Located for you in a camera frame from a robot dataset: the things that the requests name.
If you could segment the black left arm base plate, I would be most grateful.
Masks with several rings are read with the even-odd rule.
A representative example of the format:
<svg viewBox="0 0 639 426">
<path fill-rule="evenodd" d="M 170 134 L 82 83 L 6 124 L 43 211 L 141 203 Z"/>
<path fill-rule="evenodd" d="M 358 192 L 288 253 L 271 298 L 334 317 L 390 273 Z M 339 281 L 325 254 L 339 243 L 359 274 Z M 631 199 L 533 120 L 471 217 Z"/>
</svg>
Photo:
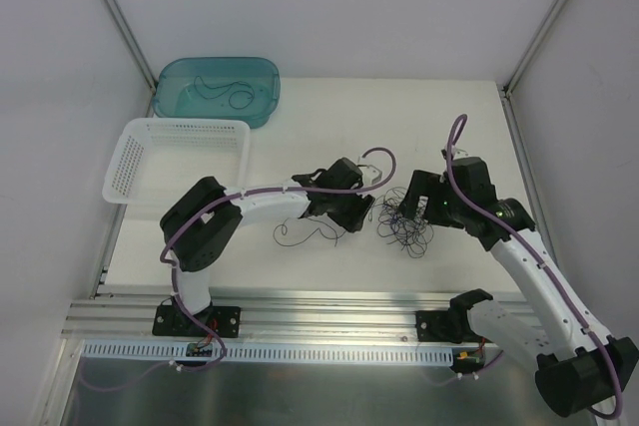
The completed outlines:
<svg viewBox="0 0 639 426">
<path fill-rule="evenodd" d="M 209 305 L 195 315 L 196 320 L 222 338 L 237 338 L 240 332 L 242 309 L 238 306 Z M 208 332 L 190 319 L 177 304 L 157 307 L 152 335 L 158 337 L 200 337 Z"/>
</svg>

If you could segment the left aluminium frame post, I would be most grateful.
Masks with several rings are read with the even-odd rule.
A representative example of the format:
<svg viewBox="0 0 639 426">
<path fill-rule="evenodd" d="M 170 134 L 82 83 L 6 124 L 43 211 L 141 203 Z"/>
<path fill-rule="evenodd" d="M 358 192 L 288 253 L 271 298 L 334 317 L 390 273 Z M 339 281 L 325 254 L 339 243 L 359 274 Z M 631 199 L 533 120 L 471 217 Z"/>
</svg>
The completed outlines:
<svg viewBox="0 0 639 426">
<path fill-rule="evenodd" d="M 131 28 L 118 0 L 102 0 L 102 2 L 110 18 L 114 22 L 119 35 L 124 41 L 124 44 L 129 51 L 129 54 L 131 55 L 137 69 L 141 73 L 147 87 L 152 93 L 155 93 L 158 85 L 158 80 L 156 79 L 156 76 L 151 69 L 147 57 L 143 53 L 136 35 Z"/>
</svg>

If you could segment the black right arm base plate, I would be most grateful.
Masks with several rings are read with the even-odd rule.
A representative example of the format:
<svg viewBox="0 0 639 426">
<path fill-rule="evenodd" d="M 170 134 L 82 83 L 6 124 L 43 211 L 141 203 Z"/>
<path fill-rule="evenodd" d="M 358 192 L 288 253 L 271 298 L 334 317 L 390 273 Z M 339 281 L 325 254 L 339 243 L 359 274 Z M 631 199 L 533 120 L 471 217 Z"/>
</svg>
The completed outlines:
<svg viewBox="0 0 639 426">
<path fill-rule="evenodd" d="M 461 344 L 480 342 L 466 319 L 450 310 L 419 310 L 415 313 L 415 329 L 419 342 Z"/>
</svg>

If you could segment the teal translucent plastic tub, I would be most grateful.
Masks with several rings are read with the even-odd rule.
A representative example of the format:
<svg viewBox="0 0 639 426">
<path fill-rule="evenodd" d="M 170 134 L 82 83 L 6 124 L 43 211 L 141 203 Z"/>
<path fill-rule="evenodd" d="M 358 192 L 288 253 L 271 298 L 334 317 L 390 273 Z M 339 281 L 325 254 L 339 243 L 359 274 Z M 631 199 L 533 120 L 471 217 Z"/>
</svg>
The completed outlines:
<svg viewBox="0 0 639 426">
<path fill-rule="evenodd" d="M 192 57 L 175 60 L 159 76 L 152 99 L 161 118 L 242 121 L 264 126 L 281 93 L 278 67 L 260 57 Z"/>
</svg>

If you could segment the right aluminium frame post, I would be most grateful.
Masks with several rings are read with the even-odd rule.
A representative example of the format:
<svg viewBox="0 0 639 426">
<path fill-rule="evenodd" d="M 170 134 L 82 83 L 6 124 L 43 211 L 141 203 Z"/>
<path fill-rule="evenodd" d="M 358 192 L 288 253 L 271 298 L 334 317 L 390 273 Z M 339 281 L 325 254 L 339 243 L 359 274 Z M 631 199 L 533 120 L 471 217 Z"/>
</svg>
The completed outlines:
<svg viewBox="0 0 639 426">
<path fill-rule="evenodd" d="M 569 2 L 570 0 L 552 0 L 513 72 L 502 86 L 502 92 L 505 98 L 509 98 L 513 94 Z"/>
</svg>

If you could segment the aluminium frame post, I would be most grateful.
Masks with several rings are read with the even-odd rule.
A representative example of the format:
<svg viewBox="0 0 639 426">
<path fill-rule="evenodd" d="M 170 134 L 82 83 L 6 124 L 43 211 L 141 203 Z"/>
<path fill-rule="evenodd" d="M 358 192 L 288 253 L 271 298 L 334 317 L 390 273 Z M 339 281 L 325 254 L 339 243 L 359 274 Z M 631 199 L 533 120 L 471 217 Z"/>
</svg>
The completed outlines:
<svg viewBox="0 0 639 426">
<path fill-rule="evenodd" d="M 513 72 L 502 86 L 502 92 L 505 98 L 509 98 L 513 94 L 569 2 L 570 0 L 552 0 Z"/>
<path fill-rule="evenodd" d="M 129 54 L 131 55 L 137 69 L 141 73 L 147 87 L 152 93 L 155 93 L 158 85 L 158 80 L 156 79 L 156 76 L 151 69 L 147 57 L 143 53 L 136 35 L 131 28 L 118 0 L 102 0 L 102 2 L 110 18 L 114 22 L 119 35 L 124 41 L 124 44 L 129 51 Z"/>
</svg>

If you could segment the white perforated plastic basket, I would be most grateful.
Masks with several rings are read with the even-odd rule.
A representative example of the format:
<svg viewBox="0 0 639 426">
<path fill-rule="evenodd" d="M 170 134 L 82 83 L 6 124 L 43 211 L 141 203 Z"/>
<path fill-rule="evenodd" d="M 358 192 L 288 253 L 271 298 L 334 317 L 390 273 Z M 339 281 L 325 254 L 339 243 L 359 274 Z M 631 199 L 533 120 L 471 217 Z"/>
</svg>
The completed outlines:
<svg viewBox="0 0 639 426">
<path fill-rule="evenodd" d="M 245 180 L 250 144 L 251 129 L 241 121 L 135 119 L 117 142 L 103 199 L 168 208 L 203 177 L 238 187 Z"/>
</svg>

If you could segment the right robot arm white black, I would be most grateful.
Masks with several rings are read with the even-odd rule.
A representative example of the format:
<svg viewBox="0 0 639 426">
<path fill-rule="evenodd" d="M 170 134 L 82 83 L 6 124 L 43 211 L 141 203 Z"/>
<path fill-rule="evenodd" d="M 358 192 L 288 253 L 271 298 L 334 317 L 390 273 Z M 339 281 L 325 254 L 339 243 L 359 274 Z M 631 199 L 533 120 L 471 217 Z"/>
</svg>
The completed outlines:
<svg viewBox="0 0 639 426">
<path fill-rule="evenodd" d="M 421 312 L 429 339 L 460 344 L 485 338 L 532 373 L 549 408 L 568 417 L 609 398 L 620 403 L 638 363 L 631 338 L 616 338 L 578 297 L 543 243 L 525 207 L 496 194 L 485 161 L 453 160 L 446 172 L 413 172 L 399 211 L 408 219 L 452 227 L 476 238 L 515 281 L 541 327 L 508 313 L 482 289 L 462 293 L 445 310 Z"/>
</svg>

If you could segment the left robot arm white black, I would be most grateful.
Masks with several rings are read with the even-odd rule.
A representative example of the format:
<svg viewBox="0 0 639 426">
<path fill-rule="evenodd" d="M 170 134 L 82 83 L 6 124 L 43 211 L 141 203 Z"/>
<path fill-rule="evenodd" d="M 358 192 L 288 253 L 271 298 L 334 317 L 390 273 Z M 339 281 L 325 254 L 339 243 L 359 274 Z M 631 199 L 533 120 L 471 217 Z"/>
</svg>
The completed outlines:
<svg viewBox="0 0 639 426">
<path fill-rule="evenodd" d="M 189 335 L 210 323 L 210 269 L 236 230 L 256 223 L 327 216 L 349 233 L 361 230 L 374 197 L 364 194 L 363 172 L 347 158 L 327 169 L 298 174 L 280 186 L 240 191 L 214 177 L 195 183 L 160 219 L 165 240 L 161 259 L 172 266 L 181 302 L 176 324 Z"/>
</svg>

